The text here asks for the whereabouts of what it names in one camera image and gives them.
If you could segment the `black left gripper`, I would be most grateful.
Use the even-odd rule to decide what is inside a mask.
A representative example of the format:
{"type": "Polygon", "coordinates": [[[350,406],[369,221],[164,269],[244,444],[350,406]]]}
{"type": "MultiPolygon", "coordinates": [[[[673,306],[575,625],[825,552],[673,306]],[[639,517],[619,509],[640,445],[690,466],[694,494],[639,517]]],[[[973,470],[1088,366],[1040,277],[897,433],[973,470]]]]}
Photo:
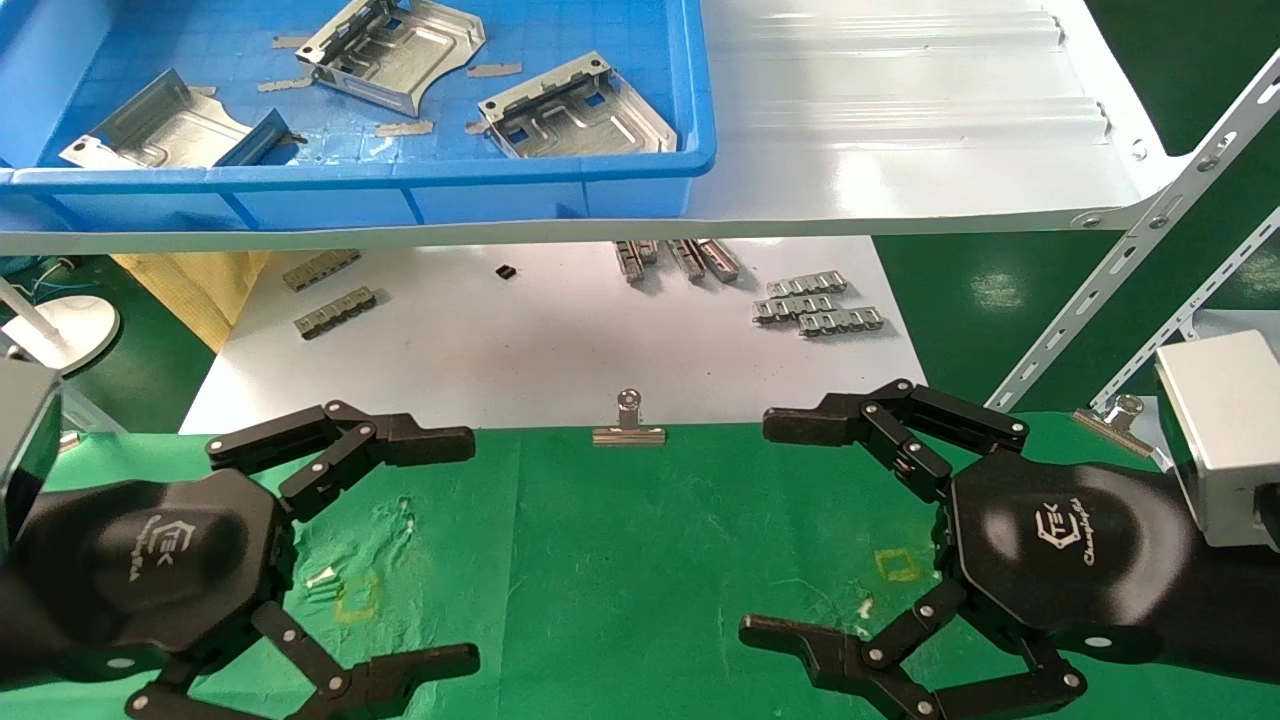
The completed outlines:
{"type": "Polygon", "coordinates": [[[296,559],[279,500],[237,470],[45,492],[15,539],[15,680],[114,682],[168,664],[128,717],[257,719],[189,687],[260,634],[314,685],[289,719],[393,719],[420,685],[480,669],[472,643],[343,669],[278,603],[296,559]]]}

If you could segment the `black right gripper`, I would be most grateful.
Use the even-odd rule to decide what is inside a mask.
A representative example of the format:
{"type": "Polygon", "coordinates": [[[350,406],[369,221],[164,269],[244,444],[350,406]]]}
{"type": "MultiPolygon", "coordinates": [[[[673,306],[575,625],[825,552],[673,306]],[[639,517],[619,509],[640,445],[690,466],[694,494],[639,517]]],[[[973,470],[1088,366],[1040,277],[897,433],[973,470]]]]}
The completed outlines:
{"type": "Polygon", "coordinates": [[[1155,471],[1032,461],[1019,455],[1029,433],[1012,416],[906,379],[763,416],[769,442],[860,445],[920,501],[942,503],[948,493],[954,557],[988,633],[1043,637],[1015,641],[1024,673],[937,691],[910,678],[902,662],[968,602],[955,580],[869,641],[749,614],[741,642],[799,659],[813,687],[861,698],[886,719],[1024,719],[1064,708],[1088,684],[1047,639],[1106,661],[1158,659],[1169,639],[1160,614],[1196,548],[1185,501],[1155,471]],[[922,436],[989,456],[951,483],[952,466],[922,436]]]}

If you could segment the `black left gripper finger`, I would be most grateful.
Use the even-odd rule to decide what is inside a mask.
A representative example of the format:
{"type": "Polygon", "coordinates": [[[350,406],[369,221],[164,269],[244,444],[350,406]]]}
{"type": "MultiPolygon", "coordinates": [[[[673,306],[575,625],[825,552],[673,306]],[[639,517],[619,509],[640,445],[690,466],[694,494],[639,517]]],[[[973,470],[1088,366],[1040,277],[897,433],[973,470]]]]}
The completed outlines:
{"type": "Polygon", "coordinates": [[[476,454],[467,427],[426,429],[407,413],[367,414],[330,401],[219,436],[207,443],[212,469],[253,475],[308,459],[279,486],[296,521],[311,521],[372,469],[465,462],[476,454]]]}

